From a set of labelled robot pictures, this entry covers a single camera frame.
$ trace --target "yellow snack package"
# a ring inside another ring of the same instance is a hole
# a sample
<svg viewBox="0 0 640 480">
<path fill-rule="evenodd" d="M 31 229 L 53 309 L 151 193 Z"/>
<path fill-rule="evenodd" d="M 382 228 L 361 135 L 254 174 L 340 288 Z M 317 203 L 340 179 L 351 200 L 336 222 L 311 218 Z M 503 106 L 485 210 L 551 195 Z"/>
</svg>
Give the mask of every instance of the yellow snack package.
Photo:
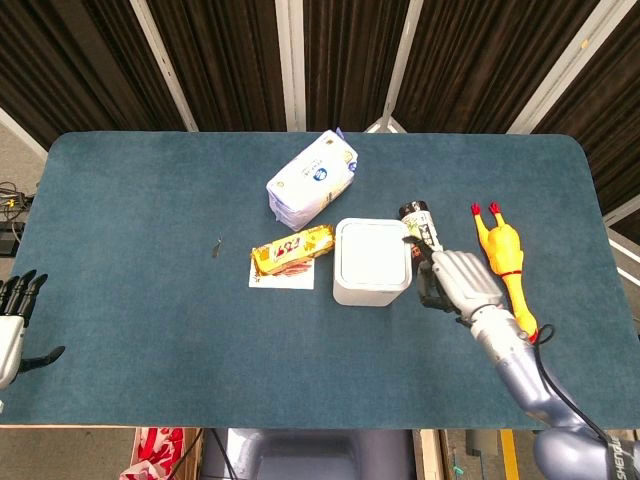
<svg viewBox="0 0 640 480">
<path fill-rule="evenodd" d="M 319 225 L 254 248 L 251 258 L 261 275 L 273 275 L 330 252 L 334 244 L 333 227 Z"/>
</svg>

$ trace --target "blue table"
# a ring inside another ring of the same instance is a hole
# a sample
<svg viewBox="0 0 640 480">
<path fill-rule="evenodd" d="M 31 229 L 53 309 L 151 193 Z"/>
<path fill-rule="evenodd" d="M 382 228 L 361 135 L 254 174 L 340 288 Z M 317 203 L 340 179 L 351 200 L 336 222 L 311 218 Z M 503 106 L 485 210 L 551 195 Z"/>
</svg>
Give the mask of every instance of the blue table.
<svg viewBox="0 0 640 480">
<path fill-rule="evenodd" d="M 317 134 L 92 132 L 51 149 L 14 273 L 49 274 L 6 424 L 531 428 L 454 316 L 415 285 L 388 308 L 249 289 L 252 246 L 289 234 L 265 184 Z M 426 200 L 443 244 L 482 255 L 469 205 L 502 204 L 543 347 L 605 427 L 640 425 L 640 345 L 579 145 L 558 135 L 348 134 L 354 184 L 311 225 Z M 488 212 L 485 219 L 491 220 Z M 217 258 L 212 248 L 219 237 Z"/>
</svg>

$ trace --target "white box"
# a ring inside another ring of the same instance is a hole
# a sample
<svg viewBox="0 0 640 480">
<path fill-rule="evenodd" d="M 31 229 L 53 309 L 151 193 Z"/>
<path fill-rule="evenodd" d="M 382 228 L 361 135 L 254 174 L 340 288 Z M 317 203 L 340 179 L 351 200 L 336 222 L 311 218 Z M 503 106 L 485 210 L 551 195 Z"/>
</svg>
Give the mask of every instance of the white box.
<svg viewBox="0 0 640 480">
<path fill-rule="evenodd" d="M 333 298 L 342 305 L 384 307 L 411 284 L 409 235 L 399 220 L 345 218 L 336 226 Z"/>
</svg>

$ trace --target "black fingertip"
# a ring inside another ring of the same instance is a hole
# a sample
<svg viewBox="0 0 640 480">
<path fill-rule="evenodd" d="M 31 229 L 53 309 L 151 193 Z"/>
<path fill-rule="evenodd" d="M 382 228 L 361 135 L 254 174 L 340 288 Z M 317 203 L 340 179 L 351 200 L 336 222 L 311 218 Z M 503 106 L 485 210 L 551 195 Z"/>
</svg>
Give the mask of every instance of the black fingertip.
<svg viewBox="0 0 640 480">
<path fill-rule="evenodd" d="M 0 295 L 10 291 L 19 278 L 20 277 L 16 275 L 15 277 L 11 277 L 9 280 L 7 280 L 7 282 L 2 286 L 2 288 L 0 288 Z"/>
<path fill-rule="evenodd" d="M 36 273 L 38 273 L 37 270 L 29 270 L 27 273 L 25 273 L 22 278 L 20 279 L 20 281 L 23 284 L 27 284 L 29 282 L 31 282 L 31 280 L 33 280 L 36 276 Z"/>
<path fill-rule="evenodd" d="M 64 345 L 60 345 L 59 347 L 56 347 L 53 350 L 51 350 L 51 353 L 49 354 L 50 363 L 53 363 L 58 358 L 60 358 L 60 355 L 62 355 L 64 353 L 65 349 L 66 348 L 65 348 Z"/>
<path fill-rule="evenodd" d="M 36 278 L 33 282 L 31 282 L 31 285 L 29 286 L 29 293 L 37 295 L 42 285 L 44 285 L 44 282 L 47 281 L 47 278 L 49 278 L 49 275 L 47 275 L 46 273 L 43 273 L 38 278 Z"/>
</svg>

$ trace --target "white paper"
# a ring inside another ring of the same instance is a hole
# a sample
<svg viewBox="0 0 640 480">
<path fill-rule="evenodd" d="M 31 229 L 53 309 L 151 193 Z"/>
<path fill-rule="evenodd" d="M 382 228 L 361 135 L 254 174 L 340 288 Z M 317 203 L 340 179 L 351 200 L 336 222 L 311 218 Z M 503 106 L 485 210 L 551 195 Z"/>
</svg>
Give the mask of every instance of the white paper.
<svg viewBox="0 0 640 480">
<path fill-rule="evenodd" d="M 276 275 L 258 275 L 254 263 L 252 261 L 249 263 L 251 265 L 249 268 L 249 287 L 251 288 L 313 290 L 315 258 Z"/>
</svg>

